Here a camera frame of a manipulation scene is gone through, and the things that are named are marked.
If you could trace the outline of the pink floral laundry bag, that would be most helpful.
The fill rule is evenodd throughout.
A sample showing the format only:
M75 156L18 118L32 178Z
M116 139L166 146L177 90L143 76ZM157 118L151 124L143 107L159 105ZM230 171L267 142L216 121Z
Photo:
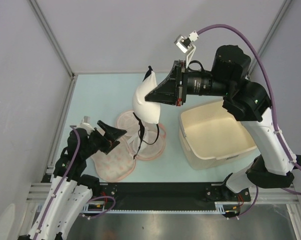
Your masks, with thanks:
M152 161L159 158L166 147L166 129L143 122L145 133L140 141L140 125L133 111L123 112L116 120L115 127L126 131L119 139L120 144L110 153L98 151L91 159L100 179L105 182L119 182L135 169L137 161Z

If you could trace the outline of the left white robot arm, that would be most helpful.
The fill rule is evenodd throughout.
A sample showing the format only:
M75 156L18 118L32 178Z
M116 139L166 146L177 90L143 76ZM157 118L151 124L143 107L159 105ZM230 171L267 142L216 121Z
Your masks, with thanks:
M102 194L99 178L83 171L87 167L87 159L97 152L109 154L127 132L101 120L97 125L101 129L85 122L71 126L67 146L55 163L43 207L28 233L18 239L65 240L88 202L109 199L112 205L116 204L114 197Z

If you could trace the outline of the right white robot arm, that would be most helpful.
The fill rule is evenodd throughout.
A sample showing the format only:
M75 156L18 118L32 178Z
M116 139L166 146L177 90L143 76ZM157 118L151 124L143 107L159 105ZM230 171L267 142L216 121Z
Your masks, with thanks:
M260 154L250 167L232 173L223 181L221 195L234 200L251 186L288 188L293 170L301 166L274 120L275 104L259 83L246 79L251 58L236 45L220 46L210 71L192 70L176 60L168 76L145 96L147 102L181 106L188 95L223 98L227 110L248 131Z

